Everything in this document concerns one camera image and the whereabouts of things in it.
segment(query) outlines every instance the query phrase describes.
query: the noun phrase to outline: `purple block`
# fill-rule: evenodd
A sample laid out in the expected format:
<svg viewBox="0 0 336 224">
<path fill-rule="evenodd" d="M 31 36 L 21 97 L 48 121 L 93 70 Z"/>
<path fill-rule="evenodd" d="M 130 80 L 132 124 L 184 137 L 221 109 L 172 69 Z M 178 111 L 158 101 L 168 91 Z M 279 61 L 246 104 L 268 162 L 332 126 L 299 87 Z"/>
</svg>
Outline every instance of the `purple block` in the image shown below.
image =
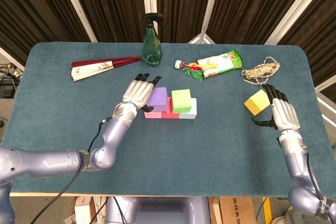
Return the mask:
<svg viewBox="0 0 336 224">
<path fill-rule="evenodd" d="M 167 88 L 154 88 L 147 105 L 154 107 L 153 112 L 167 111 Z"/>
</svg>

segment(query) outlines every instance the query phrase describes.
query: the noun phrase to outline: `blue table mat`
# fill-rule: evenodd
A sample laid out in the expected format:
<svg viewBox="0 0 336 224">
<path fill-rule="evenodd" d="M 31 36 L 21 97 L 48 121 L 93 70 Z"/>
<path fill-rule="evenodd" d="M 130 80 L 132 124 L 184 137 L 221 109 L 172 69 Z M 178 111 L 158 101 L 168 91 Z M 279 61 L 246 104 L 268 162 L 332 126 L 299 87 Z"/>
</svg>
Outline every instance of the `blue table mat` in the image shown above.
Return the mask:
<svg viewBox="0 0 336 224">
<path fill-rule="evenodd" d="M 307 57 L 297 46 L 162 44 L 157 67 L 143 61 L 73 82 L 71 63 L 80 60 L 140 55 L 137 43 L 39 43 L 30 52 L 3 145 L 30 151 L 86 150 L 98 128 L 121 101 L 138 73 L 157 87 L 190 89 L 197 98 L 195 120 L 145 119 L 140 111 L 109 170 L 81 173 L 67 190 L 75 194 L 278 196 L 295 186 L 271 128 L 257 127 L 244 102 L 260 87 L 247 84 L 240 70 L 199 82 L 174 69 L 181 59 L 219 55 L 236 49 L 251 69 L 272 56 L 281 63 L 270 84 L 284 92 L 296 108 L 300 133 L 308 145 L 320 187 L 336 195 L 336 163 L 323 125 Z M 267 108 L 258 118 L 269 120 Z M 98 138 L 94 148 L 102 144 Z M 72 175 L 55 178 L 18 177 L 13 192 L 59 192 Z"/>
</svg>

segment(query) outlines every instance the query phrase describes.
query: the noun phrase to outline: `spray nozzle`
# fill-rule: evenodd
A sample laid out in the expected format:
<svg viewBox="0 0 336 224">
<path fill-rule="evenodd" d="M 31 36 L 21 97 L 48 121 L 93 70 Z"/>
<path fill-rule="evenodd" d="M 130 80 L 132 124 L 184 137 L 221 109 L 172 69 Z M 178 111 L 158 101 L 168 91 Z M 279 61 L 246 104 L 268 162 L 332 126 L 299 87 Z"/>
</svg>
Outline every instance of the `spray nozzle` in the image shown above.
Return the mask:
<svg viewBox="0 0 336 224">
<path fill-rule="evenodd" d="M 142 18 L 147 20 L 148 25 L 153 25 L 153 21 L 156 21 L 159 26 L 161 26 L 164 30 L 167 30 L 161 13 L 146 13 L 142 15 Z"/>
</svg>

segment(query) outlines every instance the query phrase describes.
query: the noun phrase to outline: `brown curtain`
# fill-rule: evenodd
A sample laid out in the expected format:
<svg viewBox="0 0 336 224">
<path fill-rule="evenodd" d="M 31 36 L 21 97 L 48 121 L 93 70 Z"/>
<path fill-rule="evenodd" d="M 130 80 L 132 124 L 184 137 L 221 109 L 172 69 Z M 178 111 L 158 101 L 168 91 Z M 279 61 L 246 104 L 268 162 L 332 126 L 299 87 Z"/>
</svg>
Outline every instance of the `brown curtain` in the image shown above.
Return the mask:
<svg viewBox="0 0 336 224">
<path fill-rule="evenodd" d="M 295 0 L 215 0 L 206 33 L 219 44 L 264 44 Z"/>
<path fill-rule="evenodd" d="M 336 83 L 322 90 L 321 93 L 336 103 Z"/>
<path fill-rule="evenodd" d="M 143 0 L 80 0 L 99 42 L 142 42 Z"/>
<path fill-rule="evenodd" d="M 163 14 L 167 31 L 159 29 L 162 42 L 186 43 L 202 28 L 208 0 L 157 0 L 157 11 Z"/>
<path fill-rule="evenodd" d="M 89 41 L 70 0 L 1 0 L 0 46 L 25 64 L 43 41 Z"/>
<path fill-rule="evenodd" d="M 336 0 L 313 0 L 281 45 L 298 45 L 307 55 L 315 86 L 336 74 Z"/>
</svg>

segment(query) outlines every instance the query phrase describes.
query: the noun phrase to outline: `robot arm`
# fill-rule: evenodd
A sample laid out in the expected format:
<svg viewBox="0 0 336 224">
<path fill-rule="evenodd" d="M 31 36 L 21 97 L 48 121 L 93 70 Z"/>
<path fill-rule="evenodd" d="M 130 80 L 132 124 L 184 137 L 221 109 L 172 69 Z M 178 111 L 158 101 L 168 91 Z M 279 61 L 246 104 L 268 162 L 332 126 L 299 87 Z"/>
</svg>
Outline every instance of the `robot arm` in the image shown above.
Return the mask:
<svg viewBox="0 0 336 224">
<path fill-rule="evenodd" d="M 41 178 L 74 174 L 79 170 L 110 168 L 115 161 L 121 140 L 136 117 L 136 111 L 153 110 L 146 105 L 146 102 L 161 77 L 147 82 L 148 76 L 149 74 L 139 74 L 130 83 L 122 103 L 116 106 L 112 120 L 103 133 L 104 144 L 91 153 L 75 150 L 29 152 L 0 146 L 0 223 L 14 223 L 14 211 L 9 202 L 9 194 L 15 177 L 28 173 Z"/>
<path fill-rule="evenodd" d="M 269 84 L 263 84 L 272 107 L 270 121 L 253 121 L 258 126 L 269 126 L 281 134 L 281 146 L 290 178 L 298 185 L 290 190 L 288 200 L 294 209 L 316 216 L 326 222 L 335 223 L 336 202 L 320 193 L 315 175 L 309 164 L 307 146 L 299 134 L 300 124 L 294 107 L 286 95 Z"/>
</svg>

